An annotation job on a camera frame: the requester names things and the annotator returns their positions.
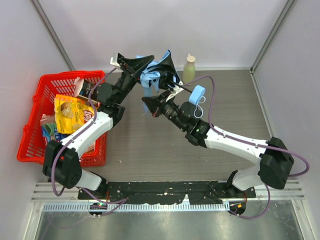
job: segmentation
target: gray floor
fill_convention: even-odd
[[[196,73],[196,77],[203,75],[215,80],[216,126],[250,138],[269,138],[248,70]],[[120,73],[113,73],[108,82],[115,83],[119,76]],[[212,84],[208,78],[199,84],[206,88],[202,119],[208,121]],[[108,133],[106,165],[89,170],[109,181],[189,181],[226,180],[232,171],[251,167],[249,161],[230,153],[191,145],[185,134],[164,116],[148,117],[142,96],[142,87],[136,85],[122,103],[126,110],[121,122]],[[189,93],[183,91],[175,102],[181,105],[188,98]]]
[[[250,202],[245,214],[261,213],[264,202]],[[255,220],[226,211],[114,213],[88,219],[87,212],[44,212],[36,240],[302,240],[291,201],[272,201]]]

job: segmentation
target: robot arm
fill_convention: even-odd
[[[283,142],[275,137],[270,141],[240,136],[213,126],[208,122],[195,118],[196,106],[185,102],[179,107],[174,98],[168,100],[170,91],[159,96],[143,97],[153,117],[165,115],[181,131],[186,132],[185,138],[195,145],[210,149],[219,149],[247,159],[255,166],[246,170],[234,171],[227,183],[228,191],[236,194],[248,188],[266,184],[275,189],[283,189],[287,182],[294,160],[290,154],[266,149],[272,146],[286,149]]]
[[[94,143],[102,134],[111,130],[122,119],[125,108],[120,106],[120,104],[133,87],[137,83],[141,83],[140,76],[142,72],[148,68],[153,60],[153,55],[129,59],[120,53],[115,54],[111,58],[111,65],[123,71],[121,77],[115,85],[108,82],[100,84],[94,94],[92,94],[94,95],[92,100],[100,103],[95,121],[92,118],[79,130],[61,142],[49,142],[45,149],[42,169],[44,175],[49,178],[51,177],[54,159],[57,157],[58,152],[64,148],[54,168],[55,181],[67,189],[73,187],[89,189],[96,196],[101,196],[106,192],[106,179],[95,173],[83,170],[80,166],[80,159],[90,144]],[[160,89],[169,89],[170,87],[167,83],[173,77],[179,83],[179,76],[174,68],[170,51],[168,51],[166,58],[152,67],[153,70],[160,74]]]

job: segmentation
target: plastic bottle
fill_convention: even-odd
[[[182,81],[184,84],[190,83],[193,79],[195,79],[196,75],[196,66],[195,66],[196,58],[188,54],[186,58],[186,64],[183,68]]]

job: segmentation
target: white wall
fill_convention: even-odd
[[[0,62],[0,233],[20,240],[35,184],[44,179],[40,165],[16,159],[22,128],[39,77],[68,70],[28,0],[1,1]]]
[[[250,68],[286,0],[41,0],[76,69],[111,69],[134,58],[188,53],[198,68]]]
[[[320,226],[319,13],[319,0],[298,0],[256,73],[275,136],[309,159],[310,172],[300,182],[315,227]],[[295,161],[296,173],[304,165]]]

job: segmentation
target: blue cloth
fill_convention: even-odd
[[[160,72],[156,71],[155,68],[158,64],[160,64],[166,57],[170,54],[169,50],[167,50],[164,56],[161,58],[160,61],[152,61],[148,64],[145,70],[142,71],[140,75],[140,82],[141,86],[143,87],[143,94],[145,97],[152,96],[152,88],[153,86],[157,92],[159,92],[159,79],[161,77]],[[148,112],[148,108],[145,104],[143,104],[144,112]]]

